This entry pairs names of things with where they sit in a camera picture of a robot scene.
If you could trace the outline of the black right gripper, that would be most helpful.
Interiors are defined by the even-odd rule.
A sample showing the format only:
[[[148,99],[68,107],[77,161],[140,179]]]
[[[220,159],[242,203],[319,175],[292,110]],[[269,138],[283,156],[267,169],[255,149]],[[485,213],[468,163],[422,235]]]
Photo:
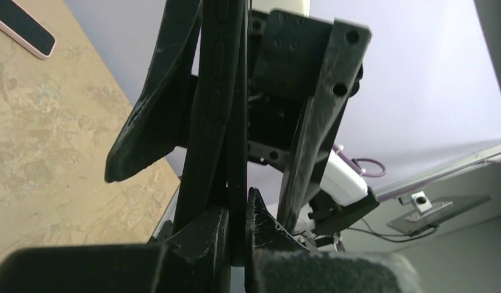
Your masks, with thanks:
[[[359,90],[372,32],[279,9],[253,10],[249,29],[249,159],[285,169],[276,219],[291,233],[319,151]]]

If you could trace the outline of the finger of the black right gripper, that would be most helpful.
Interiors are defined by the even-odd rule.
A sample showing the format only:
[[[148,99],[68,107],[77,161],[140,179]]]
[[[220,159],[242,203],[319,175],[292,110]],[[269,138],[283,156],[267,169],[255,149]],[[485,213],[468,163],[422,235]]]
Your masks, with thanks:
[[[178,145],[201,26],[201,1],[167,1],[142,92],[106,158],[104,179],[124,181]]]

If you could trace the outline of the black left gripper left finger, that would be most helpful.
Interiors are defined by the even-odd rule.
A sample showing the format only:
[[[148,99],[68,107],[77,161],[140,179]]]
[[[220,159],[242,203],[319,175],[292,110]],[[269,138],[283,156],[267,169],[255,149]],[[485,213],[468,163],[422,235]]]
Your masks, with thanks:
[[[211,207],[165,242],[25,248],[0,292],[228,292],[228,211]]]

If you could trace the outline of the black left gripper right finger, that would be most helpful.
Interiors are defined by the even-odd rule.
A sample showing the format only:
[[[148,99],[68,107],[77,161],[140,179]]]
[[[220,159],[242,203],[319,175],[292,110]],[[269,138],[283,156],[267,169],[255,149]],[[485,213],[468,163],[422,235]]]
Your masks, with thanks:
[[[254,187],[246,218],[246,292],[422,292],[416,270],[401,255],[308,250],[268,212]]]

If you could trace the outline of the black phone case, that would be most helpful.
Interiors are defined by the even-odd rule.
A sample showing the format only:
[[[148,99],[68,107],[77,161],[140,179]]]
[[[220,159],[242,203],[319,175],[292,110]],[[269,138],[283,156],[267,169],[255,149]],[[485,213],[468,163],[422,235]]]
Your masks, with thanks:
[[[231,115],[246,1],[203,1],[198,83],[173,221],[174,234],[207,206]]]

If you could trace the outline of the black phone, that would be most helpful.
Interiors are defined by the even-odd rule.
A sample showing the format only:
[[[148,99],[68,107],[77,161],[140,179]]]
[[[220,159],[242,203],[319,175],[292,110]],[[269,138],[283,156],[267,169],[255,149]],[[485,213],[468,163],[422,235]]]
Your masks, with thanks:
[[[247,208],[247,38],[248,1],[240,13],[240,40],[238,63],[228,125],[228,194],[231,238],[231,262],[234,267],[244,266],[245,259],[245,214]]]

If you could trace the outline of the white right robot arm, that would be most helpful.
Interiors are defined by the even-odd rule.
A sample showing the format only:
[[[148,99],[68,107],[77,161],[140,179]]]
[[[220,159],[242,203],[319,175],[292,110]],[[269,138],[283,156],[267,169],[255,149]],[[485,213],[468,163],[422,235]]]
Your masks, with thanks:
[[[104,179],[124,181],[176,147],[186,149],[173,231],[209,206],[228,209],[242,241],[255,188],[247,164],[282,173],[275,219],[333,234],[377,206],[365,172],[334,138],[359,90],[371,31],[248,1],[167,1],[142,92],[106,159]]]

